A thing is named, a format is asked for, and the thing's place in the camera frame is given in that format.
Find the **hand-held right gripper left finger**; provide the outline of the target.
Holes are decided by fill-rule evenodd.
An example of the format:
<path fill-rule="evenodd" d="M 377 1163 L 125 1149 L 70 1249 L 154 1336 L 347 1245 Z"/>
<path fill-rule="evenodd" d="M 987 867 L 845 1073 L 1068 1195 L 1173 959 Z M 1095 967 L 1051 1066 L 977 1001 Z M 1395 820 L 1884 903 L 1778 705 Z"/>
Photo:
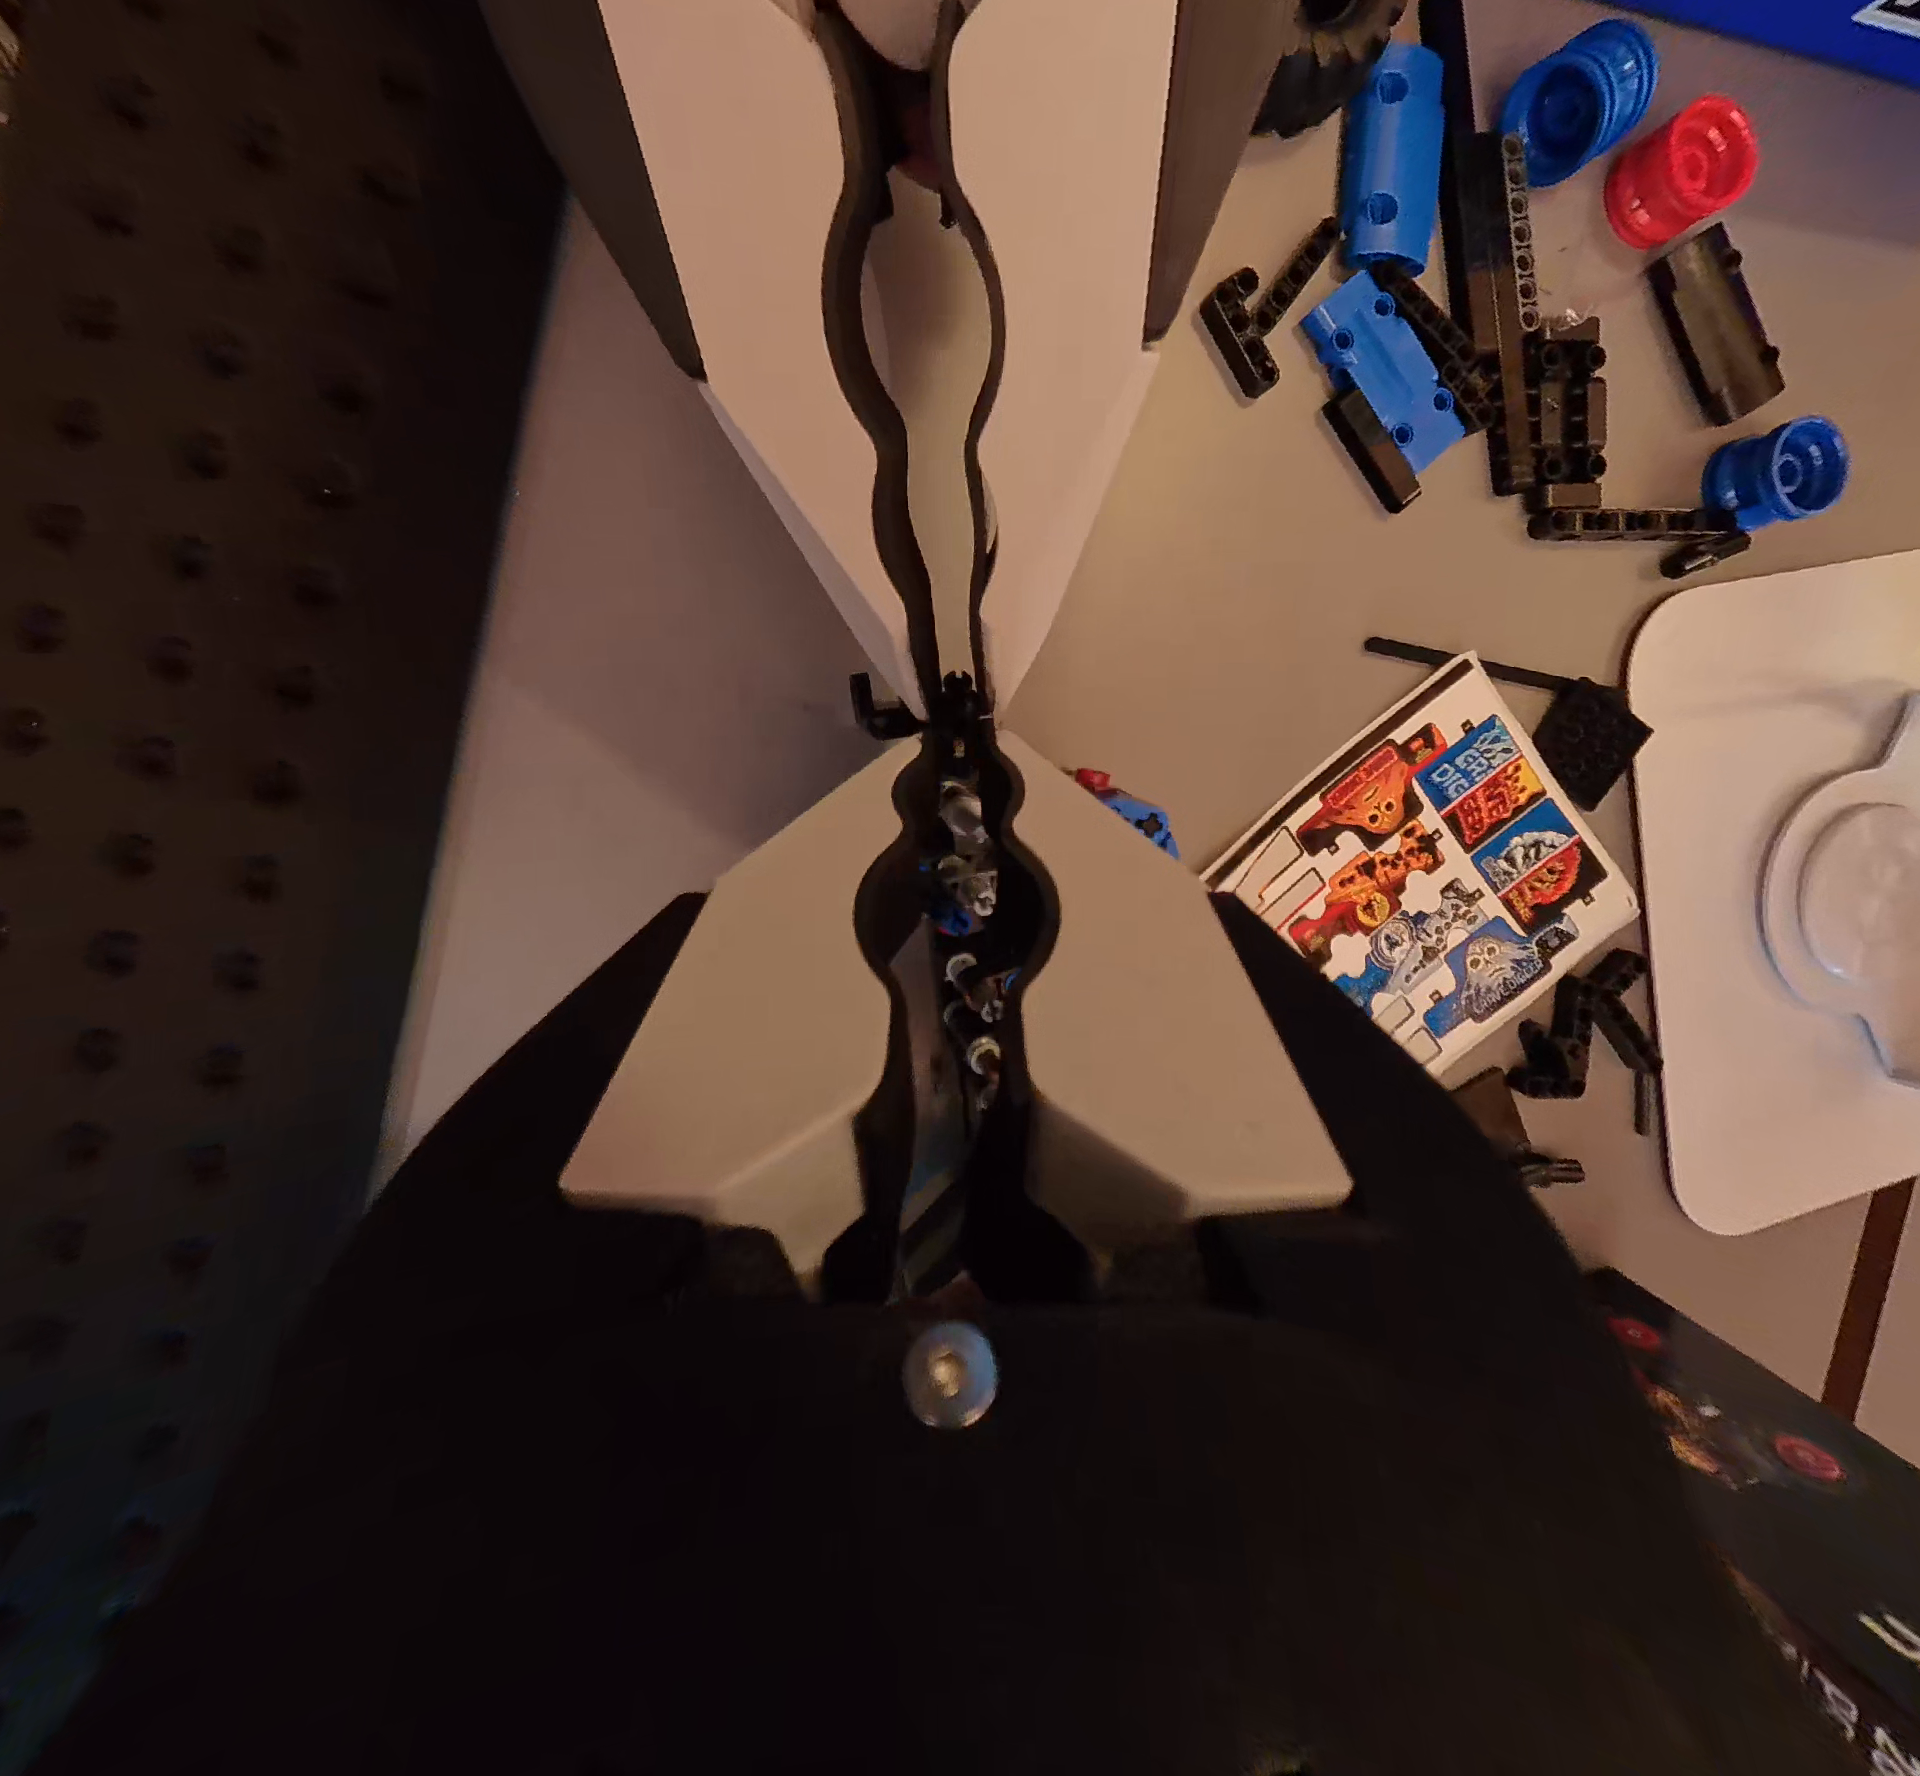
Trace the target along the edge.
<path fill-rule="evenodd" d="M 884 944 L 889 905 L 917 921 L 920 763 L 884 745 L 719 879 L 560 1170 L 571 1207 L 768 1235 L 824 1298 L 899 1298 L 914 1089 Z"/>

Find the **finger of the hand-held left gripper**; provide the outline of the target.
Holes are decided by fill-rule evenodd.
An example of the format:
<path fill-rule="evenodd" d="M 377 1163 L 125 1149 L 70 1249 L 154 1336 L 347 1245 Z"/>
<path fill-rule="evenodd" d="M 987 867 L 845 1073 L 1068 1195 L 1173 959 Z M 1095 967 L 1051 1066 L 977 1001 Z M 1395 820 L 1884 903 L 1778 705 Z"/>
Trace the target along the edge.
<path fill-rule="evenodd" d="M 962 201 L 998 279 L 978 606 L 1007 702 L 1038 660 L 1158 367 L 1146 288 L 1178 0 L 978 0 L 948 55 Z"/>
<path fill-rule="evenodd" d="M 908 708 L 938 682 L 905 427 L 862 316 L 875 187 L 828 55 L 776 0 L 595 0 L 699 391 Z"/>

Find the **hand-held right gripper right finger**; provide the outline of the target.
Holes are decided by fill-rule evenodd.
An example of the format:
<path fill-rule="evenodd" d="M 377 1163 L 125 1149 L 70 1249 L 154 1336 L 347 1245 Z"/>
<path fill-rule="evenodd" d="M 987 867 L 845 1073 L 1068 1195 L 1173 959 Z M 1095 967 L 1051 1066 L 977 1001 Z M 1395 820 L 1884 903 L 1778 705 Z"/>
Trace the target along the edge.
<path fill-rule="evenodd" d="M 974 1282 L 1073 1301 L 1202 1222 L 1340 1207 L 1350 1173 L 1205 884 L 1021 737 L 998 760 L 1040 920 L 972 1159 Z"/>

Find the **blue and black toy chassis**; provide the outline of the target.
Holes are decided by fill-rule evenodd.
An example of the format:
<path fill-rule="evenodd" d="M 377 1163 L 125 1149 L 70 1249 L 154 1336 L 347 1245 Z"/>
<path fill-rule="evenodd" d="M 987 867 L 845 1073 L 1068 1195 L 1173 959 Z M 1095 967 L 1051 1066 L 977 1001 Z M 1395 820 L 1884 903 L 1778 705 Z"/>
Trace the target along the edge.
<path fill-rule="evenodd" d="M 987 839 L 972 777 L 941 785 L 948 850 L 925 860 L 930 971 L 938 978 L 940 1056 L 928 1062 L 934 1130 L 917 1144 L 902 1214 L 907 1288 L 932 1294 L 963 1275 L 971 1165 L 996 1111 L 1005 1021 L 1023 963 L 1014 936 L 1021 897 Z"/>

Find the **small black toy connector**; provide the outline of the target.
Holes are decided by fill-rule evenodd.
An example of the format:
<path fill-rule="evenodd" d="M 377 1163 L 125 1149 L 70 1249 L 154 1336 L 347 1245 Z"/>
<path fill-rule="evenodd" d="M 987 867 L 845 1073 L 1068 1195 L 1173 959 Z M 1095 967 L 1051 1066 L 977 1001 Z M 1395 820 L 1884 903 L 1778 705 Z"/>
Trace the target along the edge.
<path fill-rule="evenodd" d="M 875 743 L 930 741 L 941 762 L 953 763 L 977 760 L 992 724 L 967 672 L 948 673 L 932 708 L 917 712 L 907 702 L 882 702 L 873 678 L 858 669 L 849 676 L 849 706 L 854 727 Z"/>

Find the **grey desk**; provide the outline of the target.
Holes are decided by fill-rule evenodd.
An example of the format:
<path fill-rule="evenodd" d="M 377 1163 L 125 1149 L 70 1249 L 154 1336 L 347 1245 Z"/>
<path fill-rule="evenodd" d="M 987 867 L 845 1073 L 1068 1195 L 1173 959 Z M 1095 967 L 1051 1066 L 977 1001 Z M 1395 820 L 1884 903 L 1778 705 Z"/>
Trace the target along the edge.
<path fill-rule="evenodd" d="M 1654 118 L 1734 96 L 1762 164 L 1731 213 L 1797 413 L 1853 451 L 1834 517 L 1765 533 L 1719 580 L 1916 547 L 1916 94 L 1810 60 L 1655 26 Z M 419 971 L 374 1178 L 525 1027 L 659 906 L 708 888 L 836 791 L 859 650 L 611 257 L 566 205 L 468 696 Z M 1405 693 L 1373 635 L 1610 676 L 1676 594 L 1627 545 L 1528 543 L 1461 444 L 1401 519 L 1379 517 L 1284 367 L 1234 402 L 1193 324 L 1149 397 L 1040 657 L 1018 734 L 1167 807 L 1204 862 Z M 1836 1386 L 1858 1288 L 1884 1278 L 1850 1408 L 1916 1459 L 1916 1216 L 1893 1195 L 1718 1238 L 1681 1214 L 1631 1085 L 1601 1054 L 1583 1101 L 1527 1111 L 1579 1156 L 1544 1200 L 1584 1261 L 1618 1266 L 1811 1393 Z"/>

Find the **colourful sticker sheet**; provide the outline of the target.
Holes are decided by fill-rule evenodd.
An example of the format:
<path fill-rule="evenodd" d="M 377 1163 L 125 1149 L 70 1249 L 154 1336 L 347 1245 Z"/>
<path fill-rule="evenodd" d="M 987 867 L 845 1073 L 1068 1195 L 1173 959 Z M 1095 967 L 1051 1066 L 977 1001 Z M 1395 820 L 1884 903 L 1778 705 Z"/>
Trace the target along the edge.
<path fill-rule="evenodd" d="M 1638 921 L 1638 894 L 1474 654 L 1202 875 L 1448 1074 Z"/>

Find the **blue curved toy panel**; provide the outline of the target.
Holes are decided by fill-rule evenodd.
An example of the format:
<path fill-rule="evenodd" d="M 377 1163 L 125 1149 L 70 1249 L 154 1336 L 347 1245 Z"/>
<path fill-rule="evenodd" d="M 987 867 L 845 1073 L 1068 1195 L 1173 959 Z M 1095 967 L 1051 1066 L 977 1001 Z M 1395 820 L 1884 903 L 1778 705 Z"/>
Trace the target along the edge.
<path fill-rule="evenodd" d="M 1426 272 L 1445 123 L 1441 58 L 1424 45 L 1390 44 L 1343 128 L 1339 229 L 1350 269 Z"/>

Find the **blue toy wheel rim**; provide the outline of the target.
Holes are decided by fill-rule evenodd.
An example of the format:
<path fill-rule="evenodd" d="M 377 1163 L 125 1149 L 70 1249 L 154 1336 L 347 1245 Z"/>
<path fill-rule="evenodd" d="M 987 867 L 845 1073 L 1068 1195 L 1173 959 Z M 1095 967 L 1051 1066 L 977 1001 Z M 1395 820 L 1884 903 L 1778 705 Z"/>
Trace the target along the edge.
<path fill-rule="evenodd" d="M 1823 517 L 1850 480 L 1836 422 L 1808 416 L 1719 446 L 1700 476 L 1700 506 L 1727 529 L 1754 534 Z"/>
<path fill-rule="evenodd" d="M 1603 18 L 1528 65 L 1500 104 L 1500 136 L 1521 143 L 1527 185 L 1568 183 L 1625 143 L 1658 90 L 1651 36 L 1625 16 Z"/>

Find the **black square toy plate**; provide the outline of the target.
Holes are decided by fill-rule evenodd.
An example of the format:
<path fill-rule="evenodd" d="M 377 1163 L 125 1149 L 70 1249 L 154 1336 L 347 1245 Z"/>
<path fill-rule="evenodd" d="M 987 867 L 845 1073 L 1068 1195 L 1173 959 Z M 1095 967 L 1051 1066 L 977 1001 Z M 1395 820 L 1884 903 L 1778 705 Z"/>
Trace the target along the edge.
<path fill-rule="evenodd" d="M 1615 686 L 1590 678 L 1564 678 L 1537 721 L 1531 743 L 1560 791 L 1584 813 L 1597 809 L 1627 777 L 1654 729 Z"/>

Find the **red toy wheel rim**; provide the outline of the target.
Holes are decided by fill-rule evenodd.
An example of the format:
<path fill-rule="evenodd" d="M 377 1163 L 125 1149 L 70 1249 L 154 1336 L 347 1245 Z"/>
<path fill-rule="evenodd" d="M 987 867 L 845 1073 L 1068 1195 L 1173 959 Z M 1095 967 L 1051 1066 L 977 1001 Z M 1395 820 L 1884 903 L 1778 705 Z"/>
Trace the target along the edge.
<path fill-rule="evenodd" d="M 1615 157 L 1603 185 L 1606 225 L 1631 250 L 1663 248 L 1737 205 L 1759 167 L 1746 111 L 1704 94 Z"/>

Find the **thin black toy beam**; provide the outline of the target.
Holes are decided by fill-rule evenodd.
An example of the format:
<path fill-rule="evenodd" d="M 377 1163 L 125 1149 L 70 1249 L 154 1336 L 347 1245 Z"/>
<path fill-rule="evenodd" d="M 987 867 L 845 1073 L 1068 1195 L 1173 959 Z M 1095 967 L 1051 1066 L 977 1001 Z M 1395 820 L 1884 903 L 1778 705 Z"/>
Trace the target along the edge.
<path fill-rule="evenodd" d="M 1734 517 L 1716 508 L 1692 510 L 1565 510 L 1544 508 L 1527 515 L 1527 537 L 1548 543 L 1692 543 L 1736 540 L 1748 534 Z"/>

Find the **black curved toy panel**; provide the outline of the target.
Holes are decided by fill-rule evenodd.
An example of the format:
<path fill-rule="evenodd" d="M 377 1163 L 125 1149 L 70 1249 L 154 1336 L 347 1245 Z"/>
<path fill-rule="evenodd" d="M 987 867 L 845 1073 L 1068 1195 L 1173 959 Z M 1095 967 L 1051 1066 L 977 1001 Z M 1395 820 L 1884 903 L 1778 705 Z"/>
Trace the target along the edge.
<path fill-rule="evenodd" d="M 1730 429 L 1784 394 L 1782 355 L 1722 224 L 1699 228 L 1645 269 L 1654 305 L 1700 416 Z"/>

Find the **toy truck set box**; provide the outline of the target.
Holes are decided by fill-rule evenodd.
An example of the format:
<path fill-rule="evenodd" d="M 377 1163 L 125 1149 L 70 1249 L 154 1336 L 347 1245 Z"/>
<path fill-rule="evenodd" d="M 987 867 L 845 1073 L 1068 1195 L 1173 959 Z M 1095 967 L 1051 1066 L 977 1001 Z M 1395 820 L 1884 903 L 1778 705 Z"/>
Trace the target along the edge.
<path fill-rule="evenodd" d="M 1917 1474 L 1615 1270 L 1589 1289 L 1697 1521 L 1858 1771 L 1917 1771 Z"/>

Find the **black toy frame block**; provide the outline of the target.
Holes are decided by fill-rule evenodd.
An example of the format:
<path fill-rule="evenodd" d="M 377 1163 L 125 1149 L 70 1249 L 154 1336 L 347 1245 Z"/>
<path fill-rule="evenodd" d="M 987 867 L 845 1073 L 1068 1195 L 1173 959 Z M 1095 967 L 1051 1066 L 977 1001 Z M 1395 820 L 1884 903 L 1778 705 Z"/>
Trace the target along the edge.
<path fill-rule="evenodd" d="M 1534 515 L 1601 508 L 1606 471 L 1606 351 L 1597 317 L 1564 320 L 1525 335 L 1527 434 Z"/>

